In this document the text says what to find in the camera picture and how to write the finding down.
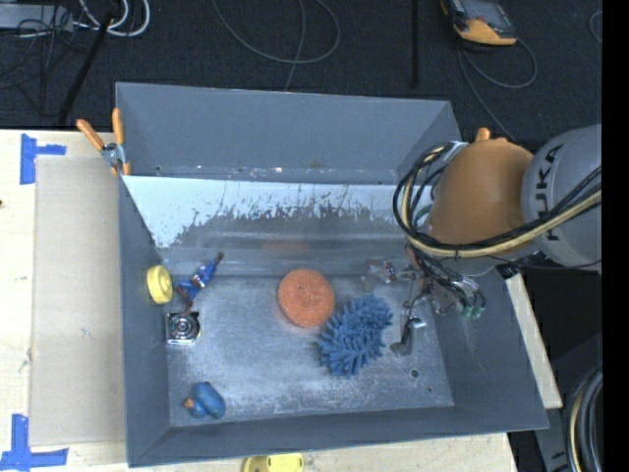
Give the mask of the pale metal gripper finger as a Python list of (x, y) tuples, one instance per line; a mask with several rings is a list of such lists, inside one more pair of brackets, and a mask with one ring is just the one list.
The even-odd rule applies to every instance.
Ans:
[(390, 350), (398, 357), (410, 356), (420, 351), (426, 332), (426, 323), (419, 317), (409, 318), (402, 329), (399, 341), (390, 345)]
[(391, 284), (397, 280), (397, 271), (390, 260), (367, 260), (365, 291), (372, 293), (378, 285)]

